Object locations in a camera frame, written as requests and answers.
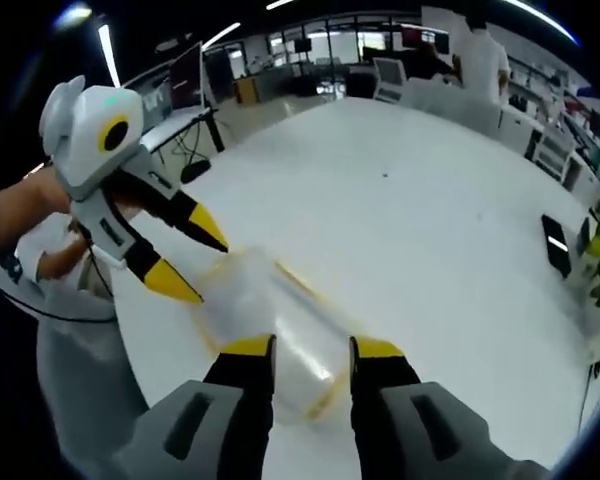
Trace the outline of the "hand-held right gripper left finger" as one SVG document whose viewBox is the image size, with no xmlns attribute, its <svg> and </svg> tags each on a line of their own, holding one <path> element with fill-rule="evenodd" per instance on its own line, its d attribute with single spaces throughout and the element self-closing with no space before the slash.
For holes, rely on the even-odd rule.
<svg viewBox="0 0 600 480">
<path fill-rule="evenodd" d="M 125 479 L 260 479 L 273 425 L 273 334 L 221 349 L 205 378 L 189 380 L 140 416 L 117 454 Z"/>
</svg>

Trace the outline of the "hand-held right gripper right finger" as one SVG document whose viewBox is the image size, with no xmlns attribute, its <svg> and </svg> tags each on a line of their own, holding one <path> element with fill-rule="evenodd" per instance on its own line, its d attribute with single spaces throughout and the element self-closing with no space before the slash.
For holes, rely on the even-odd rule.
<svg viewBox="0 0 600 480">
<path fill-rule="evenodd" d="M 364 479 L 545 479 L 490 438 L 487 422 L 441 384 L 423 382 L 388 341 L 353 336 L 351 426 Z"/>
</svg>

